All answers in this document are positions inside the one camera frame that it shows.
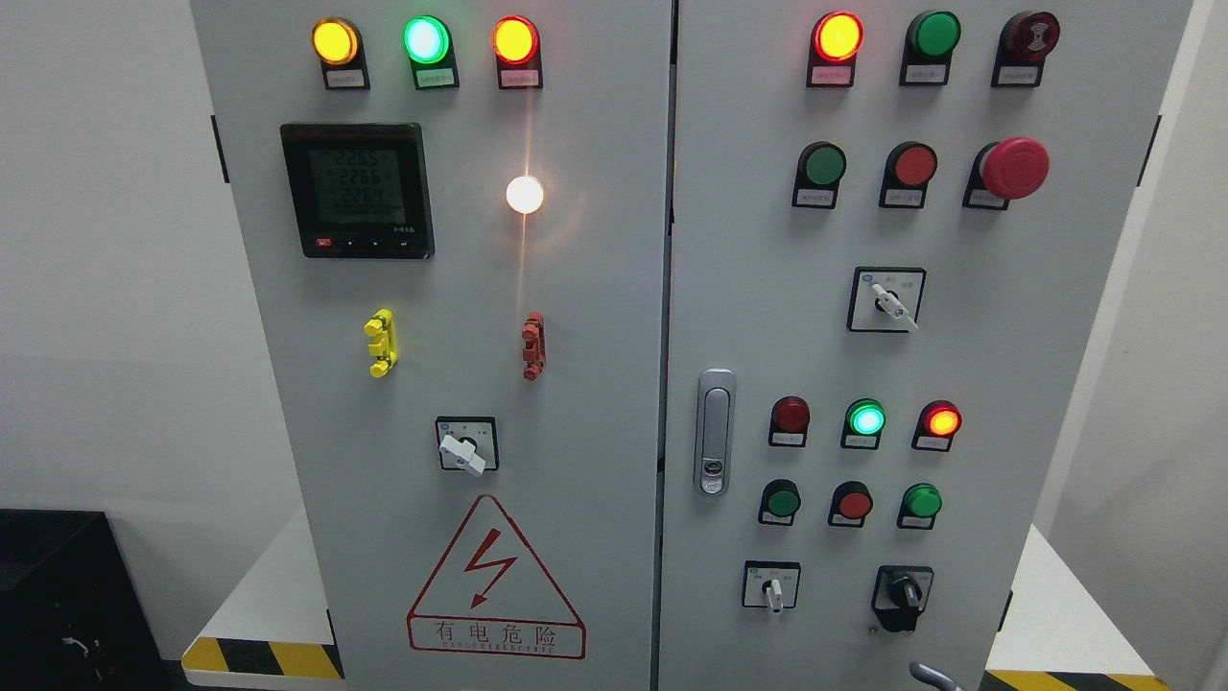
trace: illuminated indicator light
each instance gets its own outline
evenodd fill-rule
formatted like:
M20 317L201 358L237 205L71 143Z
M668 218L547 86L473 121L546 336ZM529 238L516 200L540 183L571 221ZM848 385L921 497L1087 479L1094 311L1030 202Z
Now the illuminated indicator light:
M883 407L874 401L867 401L853 407L849 414L849 427L863 437L878 434L887 425Z
M350 22L338 17L325 17L311 32L316 54L329 65L344 65L359 54L359 32Z
M443 22L426 15L409 20L402 39L410 59L424 65L438 63L452 47L452 39Z
M544 199L542 180L530 174L522 174L507 183L507 205L518 214L532 214L542 207Z
M909 31L912 48L930 58L942 58L959 44L959 20L950 12L930 12L919 17Z
M935 437L949 437L959 431L963 420L955 409L941 407L930 411L930 417L925 421L926 430Z
M814 49L824 60L842 63L861 48L861 20L852 12L833 12L819 22L814 32Z
M523 65L532 60L538 49L537 27L521 16L499 20L490 41L495 54L511 65Z

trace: red indicator light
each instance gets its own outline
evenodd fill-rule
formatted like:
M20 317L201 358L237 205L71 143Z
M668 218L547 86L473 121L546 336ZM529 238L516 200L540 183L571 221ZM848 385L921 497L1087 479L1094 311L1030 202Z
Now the red indicator light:
M925 428L935 437L950 437L964 423L955 406L938 405L926 412Z
M869 515L869 511L874 507L871 501L869 495L862 495L861 492L853 492L852 495L846 495L840 500L839 512L846 519L858 520Z
M814 29L814 49L830 63L842 63L861 48L861 20L852 12L831 12Z
M810 407L797 396L786 396L771 410L771 420L776 427L791 434L801 434L810 425Z
M523 65L537 55L540 43L537 27L519 15L499 20L490 36L495 55L508 65Z
M895 160L895 177L904 184L919 187L930 182L938 169L938 156L928 146L905 149Z

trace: yellow black hazard stripe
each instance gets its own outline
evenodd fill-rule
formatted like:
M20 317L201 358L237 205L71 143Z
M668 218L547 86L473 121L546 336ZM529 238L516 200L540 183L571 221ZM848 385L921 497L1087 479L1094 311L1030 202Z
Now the yellow black hazard stripe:
M1169 691L1154 676L1070 671L986 671L980 691Z
M195 671L345 679L336 646L323 643L201 637L184 653L183 666Z

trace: red lightning bolt symbol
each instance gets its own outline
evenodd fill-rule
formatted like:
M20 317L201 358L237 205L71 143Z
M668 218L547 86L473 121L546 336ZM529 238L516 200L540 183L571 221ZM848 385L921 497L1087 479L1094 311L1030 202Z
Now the red lightning bolt symbol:
M502 534L499 531L499 529L491 528L490 533L486 534L486 539L481 541L481 546L478 547L478 551L473 554L473 558L469 560L469 566L464 567L465 573L469 573L470 571L481 571L484 568L490 568L490 567L502 567L499 569L499 573L495 574L495 578L491 579L490 585L488 585L485 590L474 594L473 603L469 604L470 610L486 601L486 593L490 593L490 589L494 588L496 583L499 583L500 578L503 578L503 574L507 573L507 569L512 568L512 565L515 565L516 560L519 558L519 557L508 557L506 560L495 560L492 562L486 562L483 565L478 563L478 561L481 560L481 557L486 554L486 550L490 550L490 547L495 544L495 541L499 540L500 535Z

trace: red terminal connector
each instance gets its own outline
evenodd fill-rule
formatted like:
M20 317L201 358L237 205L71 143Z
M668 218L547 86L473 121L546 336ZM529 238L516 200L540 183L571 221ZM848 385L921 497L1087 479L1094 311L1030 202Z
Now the red terminal connector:
M524 358L524 379L537 382L545 369L545 317L542 312L529 312L529 318L524 319L524 326L521 328L521 338L524 340L521 353Z

